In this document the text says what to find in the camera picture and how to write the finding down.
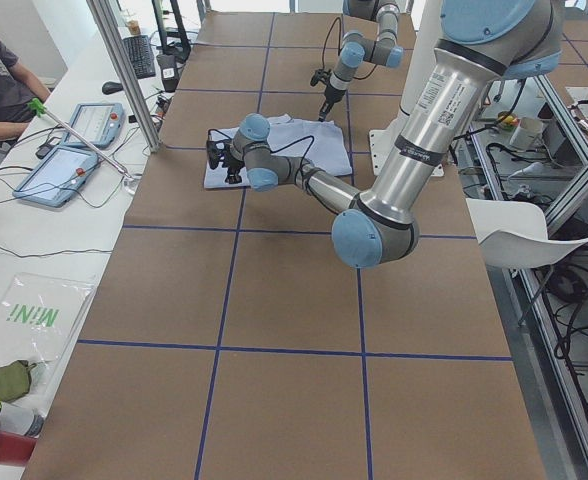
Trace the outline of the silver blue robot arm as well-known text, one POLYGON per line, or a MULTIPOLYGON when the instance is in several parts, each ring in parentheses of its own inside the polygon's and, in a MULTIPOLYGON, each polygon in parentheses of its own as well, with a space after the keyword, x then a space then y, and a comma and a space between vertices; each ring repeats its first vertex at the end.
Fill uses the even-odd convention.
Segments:
POLYGON ((396 1, 344 1, 343 13, 375 22, 377 36, 368 39, 357 30, 347 31, 342 35, 338 60, 333 69, 325 68, 325 53, 322 53, 322 67, 314 72, 310 80, 311 86, 318 83, 325 85, 325 100, 318 114, 321 122, 343 99, 350 83, 358 78, 356 72, 363 62, 375 67, 397 68, 404 55, 403 48, 397 44, 401 10, 396 1))
POLYGON ((490 83, 552 71, 560 59, 559 1, 430 1, 425 5, 405 83, 415 93, 388 129, 389 149, 374 184, 358 190, 309 159, 279 156, 270 125, 248 115, 233 138, 208 145, 211 165, 244 172, 256 191, 293 184, 335 213, 331 237, 354 268, 395 261, 415 248, 412 206, 463 133, 490 83))

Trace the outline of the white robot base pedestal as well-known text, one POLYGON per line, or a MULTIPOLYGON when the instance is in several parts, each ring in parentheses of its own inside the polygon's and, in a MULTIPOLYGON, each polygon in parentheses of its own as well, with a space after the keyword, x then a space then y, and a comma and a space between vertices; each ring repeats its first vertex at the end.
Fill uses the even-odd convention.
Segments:
POLYGON ((462 118, 463 109, 456 107, 451 125, 438 119, 455 88, 465 84, 452 67, 456 56, 445 49, 449 43, 442 38, 442 6, 441 1, 425 5, 397 117, 386 129, 370 132, 373 171, 379 178, 392 167, 394 147, 409 146, 412 141, 425 147, 436 140, 446 144, 454 139, 462 118))

